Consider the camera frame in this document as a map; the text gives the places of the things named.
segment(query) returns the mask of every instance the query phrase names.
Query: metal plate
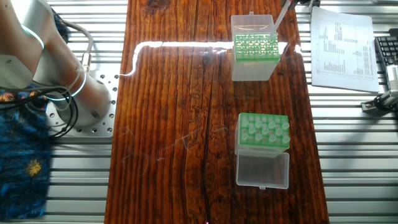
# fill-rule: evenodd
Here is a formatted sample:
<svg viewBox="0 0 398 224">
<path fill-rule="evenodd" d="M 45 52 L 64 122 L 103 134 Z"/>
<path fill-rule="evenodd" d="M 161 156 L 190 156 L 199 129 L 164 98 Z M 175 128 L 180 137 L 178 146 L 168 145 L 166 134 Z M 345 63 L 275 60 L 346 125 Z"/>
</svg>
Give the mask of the metal plate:
<svg viewBox="0 0 398 224">
<path fill-rule="evenodd" d="M 111 104 L 106 115 L 97 123 L 90 126 L 74 127 L 64 139 L 68 138 L 111 138 L 113 136 L 114 117 L 116 114 L 116 103 L 118 100 L 119 75 L 105 75 L 98 71 L 93 71 L 91 76 L 100 80 L 109 90 L 111 94 Z M 47 110 L 47 126 L 50 134 L 55 134 L 63 128 L 59 126 L 65 122 L 57 114 L 57 110 L 53 103 L 49 103 Z"/>
</svg>

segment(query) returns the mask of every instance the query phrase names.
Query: wood grain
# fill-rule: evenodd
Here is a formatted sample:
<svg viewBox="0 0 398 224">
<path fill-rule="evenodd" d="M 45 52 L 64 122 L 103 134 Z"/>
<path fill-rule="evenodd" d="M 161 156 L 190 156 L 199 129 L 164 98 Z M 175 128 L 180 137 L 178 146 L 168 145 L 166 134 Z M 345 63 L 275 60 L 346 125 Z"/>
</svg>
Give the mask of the wood grain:
<svg viewBox="0 0 398 224">
<path fill-rule="evenodd" d="M 235 14 L 280 12 L 279 0 L 129 1 L 122 73 L 145 41 L 231 41 Z M 105 223 L 329 223 L 294 11 L 268 82 L 232 82 L 231 51 L 144 47 L 121 76 Z M 235 183 L 238 114 L 285 114 L 289 189 Z"/>
</svg>

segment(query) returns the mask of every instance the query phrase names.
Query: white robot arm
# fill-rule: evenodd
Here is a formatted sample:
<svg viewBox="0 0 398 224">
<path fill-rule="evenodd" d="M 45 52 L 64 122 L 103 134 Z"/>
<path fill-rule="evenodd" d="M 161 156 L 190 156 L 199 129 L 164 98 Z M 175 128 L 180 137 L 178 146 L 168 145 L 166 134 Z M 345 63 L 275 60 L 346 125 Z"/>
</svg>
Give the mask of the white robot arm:
<svg viewBox="0 0 398 224">
<path fill-rule="evenodd" d="M 88 74 L 55 27 L 45 0 L 0 0 L 0 88 L 64 86 L 79 108 L 77 126 L 93 124 L 108 111 L 106 87 Z M 57 108 L 60 93 L 46 95 Z M 66 121 L 68 110 L 58 111 Z"/>
</svg>

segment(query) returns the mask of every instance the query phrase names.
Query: blue fabric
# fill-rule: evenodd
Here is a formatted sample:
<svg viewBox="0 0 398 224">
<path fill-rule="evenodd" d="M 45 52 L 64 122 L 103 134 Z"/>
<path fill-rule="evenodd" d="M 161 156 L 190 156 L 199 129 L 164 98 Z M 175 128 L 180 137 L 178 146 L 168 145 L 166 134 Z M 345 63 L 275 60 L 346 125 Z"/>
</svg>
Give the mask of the blue fabric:
<svg viewBox="0 0 398 224">
<path fill-rule="evenodd" d="M 65 24 L 55 12 L 54 19 L 67 42 Z M 0 90 L 0 101 L 18 100 L 30 94 Z M 51 156 L 46 105 L 42 96 L 14 110 L 0 111 L 0 222 L 44 214 Z"/>
</svg>

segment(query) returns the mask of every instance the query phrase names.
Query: black keyboard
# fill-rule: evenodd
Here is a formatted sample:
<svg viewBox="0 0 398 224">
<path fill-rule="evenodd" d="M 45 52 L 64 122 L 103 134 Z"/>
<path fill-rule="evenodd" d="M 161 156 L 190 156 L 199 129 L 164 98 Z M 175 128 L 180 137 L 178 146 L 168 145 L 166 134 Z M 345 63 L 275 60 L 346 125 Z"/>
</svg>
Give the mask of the black keyboard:
<svg viewBox="0 0 398 224">
<path fill-rule="evenodd" d="M 374 43 L 376 53 L 386 71 L 386 66 L 394 64 L 394 56 L 398 58 L 398 39 L 397 37 L 376 37 Z"/>
</svg>

